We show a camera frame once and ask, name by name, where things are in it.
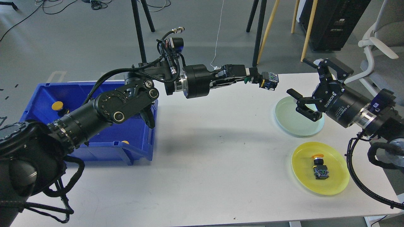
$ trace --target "plate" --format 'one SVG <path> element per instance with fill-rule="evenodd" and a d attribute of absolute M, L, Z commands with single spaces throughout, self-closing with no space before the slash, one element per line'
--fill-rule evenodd
<path fill-rule="evenodd" d="M 330 172 L 330 177 L 325 180 L 317 180 L 314 176 L 312 156 L 318 153 L 324 155 L 324 165 Z M 292 168 L 300 183 L 322 195 L 338 194 L 349 182 L 349 172 L 344 157 L 324 143 L 308 142 L 298 146 L 292 155 Z"/>
<path fill-rule="evenodd" d="M 297 137 L 309 137 L 318 133 L 324 126 L 324 117 L 313 122 L 296 112 L 296 102 L 291 96 L 281 99 L 275 107 L 276 121 L 282 129 Z M 316 105 L 307 105 L 310 109 L 317 110 Z"/>

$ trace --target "light green plate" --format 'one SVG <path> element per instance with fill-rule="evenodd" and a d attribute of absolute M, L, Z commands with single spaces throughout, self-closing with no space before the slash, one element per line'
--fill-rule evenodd
<path fill-rule="evenodd" d="M 314 104 L 307 105 L 317 110 Z M 279 125 L 296 137 L 309 137 L 318 133 L 324 126 L 324 117 L 313 122 L 296 112 L 296 102 L 291 96 L 281 99 L 275 107 L 275 117 Z"/>

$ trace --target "yellow button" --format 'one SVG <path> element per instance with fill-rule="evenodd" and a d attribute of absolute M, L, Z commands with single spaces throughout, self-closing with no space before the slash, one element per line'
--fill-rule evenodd
<path fill-rule="evenodd" d="M 59 111 L 63 108 L 63 103 L 61 101 L 56 101 L 52 104 L 52 109 L 55 111 Z"/>
<path fill-rule="evenodd" d="M 323 154 L 315 154 L 312 156 L 312 158 L 322 158 L 322 157 L 324 157 Z"/>

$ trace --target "gray floor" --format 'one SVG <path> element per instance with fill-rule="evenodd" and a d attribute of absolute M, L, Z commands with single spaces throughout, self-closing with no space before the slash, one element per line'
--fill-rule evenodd
<path fill-rule="evenodd" d="M 15 12 L 10 6 L 0 6 L 0 35 L 36 9 L 34 1 L 14 0 L 20 8 Z M 46 8 L 56 12 L 72 2 L 65 0 L 59 6 Z M 149 0 L 161 5 L 163 0 Z M 274 1 L 268 1 L 265 24 Z M 357 43 L 374 23 L 382 0 L 369 4 L 358 25 L 341 51 L 314 53 L 310 59 L 337 57 L 355 72 L 360 72 L 363 50 Z M 215 53 L 215 42 L 222 1 L 172 0 L 172 5 L 152 13 L 156 32 L 148 29 L 144 13 L 140 13 L 143 38 L 148 60 L 158 57 L 157 38 L 172 28 L 184 26 L 183 54 L 187 64 L 209 66 Z M 250 33 L 246 33 L 252 1 L 226 0 L 223 8 L 217 56 L 213 65 L 252 64 L 257 16 Z M 259 71 L 275 73 L 314 72 L 300 62 L 305 34 L 300 25 L 295 34 L 290 33 L 294 1 L 281 1 L 269 34 Z M 130 1 L 114 0 L 107 9 L 91 10 L 89 4 L 77 1 L 57 15 L 46 15 L 42 9 L 12 29 L 0 42 L 0 124 L 19 120 L 36 85 L 43 82 L 96 80 L 103 72 L 130 67 L 141 62 Z M 53 72 L 59 71 L 51 79 Z M 359 82 L 349 84 L 362 94 L 370 96 Z M 396 193 L 403 193 L 404 176 L 397 171 L 386 171 Z M 403 226 L 403 217 L 382 221 L 382 227 Z M 267 227 L 283 227 L 288 223 L 270 223 Z M 321 221 L 304 221 L 303 227 L 316 226 L 366 226 L 363 218 L 345 218 Z"/>

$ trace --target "green component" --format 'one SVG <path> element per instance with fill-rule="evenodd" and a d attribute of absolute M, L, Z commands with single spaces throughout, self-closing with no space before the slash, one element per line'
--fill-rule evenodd
<path fill-rule="evenodd" d="M 251 80 L 251 77 L 246 77 L 246 78 L 244 79 L 244 83 L 247 84 L 248 81 L 250 81 L 250 80 Z"/>

